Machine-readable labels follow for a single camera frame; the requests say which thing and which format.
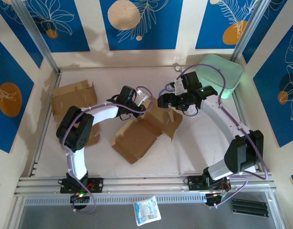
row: gray floor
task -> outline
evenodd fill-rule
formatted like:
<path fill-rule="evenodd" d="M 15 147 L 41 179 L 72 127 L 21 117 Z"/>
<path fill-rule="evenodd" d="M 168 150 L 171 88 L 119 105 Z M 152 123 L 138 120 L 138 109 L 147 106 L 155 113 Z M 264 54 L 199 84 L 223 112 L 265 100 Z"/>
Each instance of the gray floor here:
<path fill-rule="evenodd" d="M 262 193 L 237 198 L 264 201 Z M 133 205 L 102 205 L 92 214 L 73 213 L 70 206 L 25 207 L 20 229 L 273 229 L 273 219 L 234 214 L 230 202 L 218 209 L 205 204 L 158 205 L 162 219 L 138 227 Z"/>

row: plastic container lid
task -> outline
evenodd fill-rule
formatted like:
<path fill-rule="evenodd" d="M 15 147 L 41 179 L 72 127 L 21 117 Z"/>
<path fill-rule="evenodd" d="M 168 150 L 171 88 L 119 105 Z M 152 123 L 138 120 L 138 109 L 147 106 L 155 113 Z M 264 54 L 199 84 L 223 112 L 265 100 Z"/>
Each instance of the plastic container lid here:
<path fill-rule="evenodd" d="M 228 61 L 215 54 L 206 55 L 200 63 L 209 64 L 219 69 L 226 79 L 226 89 L 229 90 L 236 88 L 244 71 L 244 68 L 241 65 Z M 221 75 L 212 68 L 198 66 L 196 68 L 196 74 L 198 77 L 202 77 L 219 87 L 223 87 L 223 79 Z"/>

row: white table surface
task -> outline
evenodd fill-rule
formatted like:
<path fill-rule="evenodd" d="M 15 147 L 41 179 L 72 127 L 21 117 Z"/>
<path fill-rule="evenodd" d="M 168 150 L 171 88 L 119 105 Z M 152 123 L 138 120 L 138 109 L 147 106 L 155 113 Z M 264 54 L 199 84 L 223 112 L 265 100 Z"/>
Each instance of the white table surface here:
<path fill-rule="evenodd" d="M 145 86 L 155 97 L 164 86 L 179 75 L 174 67 L 110 68 L 62 73 L 60 86 L 88 80 L 94 83 L 98 104 L 118 94 L 123 85 Z M 233 98 L 223 100 L 238 116 Z M 129 164 L 114 149 L 111 139 L 124 124 L 119 118 L 100 123 L 101 138 L 85 149 L 85 163 L 91 176 L 139 176 L 202 173 L 203 169 L 223 159 L 228 142 L 202 111 L 195 117 L 183 116 L 173 141 L 162 134 L 149 151 L 134 164 Z M 46 137 L 34 174 L 37 177 L 60 177 L 67 172 L 65 152 L 55 136 L 56 123 L 51 115 Z"/>

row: white packet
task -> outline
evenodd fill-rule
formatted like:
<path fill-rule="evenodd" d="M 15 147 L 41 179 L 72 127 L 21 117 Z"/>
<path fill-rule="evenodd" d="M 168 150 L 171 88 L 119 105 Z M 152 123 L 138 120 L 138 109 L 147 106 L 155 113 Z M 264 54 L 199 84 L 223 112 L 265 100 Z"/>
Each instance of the white packet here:
<path fill-rule="evenodd" d="M 135 202 L 134 210 L 138 226 L 161 219 L 156 197 Z"/>

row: cardboard box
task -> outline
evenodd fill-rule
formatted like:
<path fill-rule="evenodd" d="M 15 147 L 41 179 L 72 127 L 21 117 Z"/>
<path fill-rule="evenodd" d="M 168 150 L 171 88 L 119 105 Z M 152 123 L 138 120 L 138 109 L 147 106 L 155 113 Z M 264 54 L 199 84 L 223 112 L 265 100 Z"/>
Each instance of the cardboard box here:
<path fill-rule="evenodd" d="M 60 123 L 71 106 L 90 107 L 96 105 L 97 101 L 94 84 L 89 87 L 87 80 L 55 88 L 51 98 L 54 120 Z M 86 146 L 94 145 L 100 140 L 99 130 L 99 124 L 93 125 Z"/>
<path fill-rule="evenodd" d="M 154 104 L 138 121 L 128 120 L 112 139 L 112 148 L 130 164 L 142 158 L 155 143 L 157 137 L 165 133 L 173 139 L 183 116 L 172 109 L 162 109 Z"/>

